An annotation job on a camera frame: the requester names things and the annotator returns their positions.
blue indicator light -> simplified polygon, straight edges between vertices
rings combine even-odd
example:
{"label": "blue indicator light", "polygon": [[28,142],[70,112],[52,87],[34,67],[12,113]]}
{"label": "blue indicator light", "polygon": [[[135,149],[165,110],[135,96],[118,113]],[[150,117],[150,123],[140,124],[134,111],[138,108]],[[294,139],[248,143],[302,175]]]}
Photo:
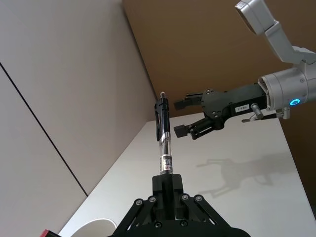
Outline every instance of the blue indicator light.
{"label": "blue indicator light", "polygon": [[290,102],[290,105],[291,105],[291,106],[297,105],[297,104],[299,104],[300,102],[301,102],[300,99],[294,99],[294,100],[292,100],[292,101]]}

red object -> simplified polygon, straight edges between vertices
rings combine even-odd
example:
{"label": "red object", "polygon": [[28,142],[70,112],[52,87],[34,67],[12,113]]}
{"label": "red object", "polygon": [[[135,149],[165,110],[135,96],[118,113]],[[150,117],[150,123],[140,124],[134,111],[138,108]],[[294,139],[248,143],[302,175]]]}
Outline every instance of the red object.
{"label": "red object", "polygon": [[52,231],[44,230],[40,237],[60,237],[59,235],[55,234]]}
{"label": "red object", "polygon": [[49,230],[44,230],[43,233],[39,237],[46,237],[48,236]]}

transparent pen barrel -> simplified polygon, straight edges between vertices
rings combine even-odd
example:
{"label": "transparent pen barrel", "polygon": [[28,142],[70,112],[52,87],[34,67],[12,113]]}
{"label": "transparent pen barrel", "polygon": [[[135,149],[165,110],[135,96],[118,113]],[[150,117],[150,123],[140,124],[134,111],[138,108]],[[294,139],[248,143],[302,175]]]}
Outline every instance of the transparent pen barrel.
{"label": "transparent pen barrel", "polygon": [[160,174],[172,174],[171,137],[166,132],[159,141],[160,147]]}

pen label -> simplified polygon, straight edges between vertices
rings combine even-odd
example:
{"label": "pen label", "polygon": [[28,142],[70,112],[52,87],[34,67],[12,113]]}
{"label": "pen label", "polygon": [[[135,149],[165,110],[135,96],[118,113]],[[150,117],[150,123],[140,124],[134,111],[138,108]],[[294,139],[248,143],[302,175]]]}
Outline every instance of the pen label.
{"label": "pen label", "polygon": [[172,171],[172,158],[163,156],[160,157],[160,172]]}

pen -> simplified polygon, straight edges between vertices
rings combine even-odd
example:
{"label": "pen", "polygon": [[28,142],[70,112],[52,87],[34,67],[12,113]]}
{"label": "pen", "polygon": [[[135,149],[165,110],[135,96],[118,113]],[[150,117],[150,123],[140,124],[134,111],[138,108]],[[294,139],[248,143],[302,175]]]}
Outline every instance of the pen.
{"label": "pen", "polygon": [[160,148],[160,175],[172,174],[169,103],[164,92],[155,104],[156,135]]}

